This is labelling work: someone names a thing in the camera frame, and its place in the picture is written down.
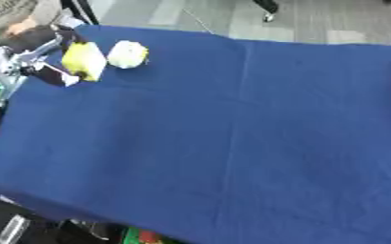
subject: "person's leg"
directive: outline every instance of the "person's leg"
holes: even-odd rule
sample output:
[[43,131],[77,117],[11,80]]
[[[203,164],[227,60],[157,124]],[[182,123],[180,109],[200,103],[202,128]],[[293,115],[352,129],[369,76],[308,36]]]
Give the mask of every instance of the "person's leg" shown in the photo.
[[254,0],[254,2],[267,11],[264,16],[265,22],[274,20],[274,16],[278,12],[278,3],[274,0]]

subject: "red object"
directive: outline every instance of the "red object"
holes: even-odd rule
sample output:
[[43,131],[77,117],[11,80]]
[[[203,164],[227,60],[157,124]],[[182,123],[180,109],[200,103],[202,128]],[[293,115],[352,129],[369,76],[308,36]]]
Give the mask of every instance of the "red object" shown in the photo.
[[160,241],[160,235],[150,232],[139,230],[139,242],[145,243],[158,243]]

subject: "yellow sponge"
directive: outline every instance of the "yellow sponge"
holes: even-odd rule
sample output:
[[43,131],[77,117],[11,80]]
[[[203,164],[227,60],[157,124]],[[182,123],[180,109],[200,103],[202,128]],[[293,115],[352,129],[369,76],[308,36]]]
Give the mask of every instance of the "yellow sponge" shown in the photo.
[[62,57],[62,65],[71,74],[85,73],[87,81],[98,81],[107,59],[94,42],[72,43]]

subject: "white plush toy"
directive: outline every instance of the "white plush toy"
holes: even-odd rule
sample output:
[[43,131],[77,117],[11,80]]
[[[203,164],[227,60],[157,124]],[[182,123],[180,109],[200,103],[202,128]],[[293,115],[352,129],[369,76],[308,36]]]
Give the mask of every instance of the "white plush toy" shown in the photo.
[[121,69],[138,67],[148,60],[148,49],[138,42],[120,41],[108,54],[108,62]]

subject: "person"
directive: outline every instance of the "person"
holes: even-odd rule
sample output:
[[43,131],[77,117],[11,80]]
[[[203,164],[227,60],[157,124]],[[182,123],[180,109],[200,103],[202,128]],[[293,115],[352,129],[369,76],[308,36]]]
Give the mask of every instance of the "person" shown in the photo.
[[278,12],[278,3],[275,0],[254,0],[261,8],[266,10],[264,21],[271,22],[275,18],[275,14]]
[[70,27],[83,23],[63,11],[60,0],[0,0],[0,42],[36,26],[70,21]]

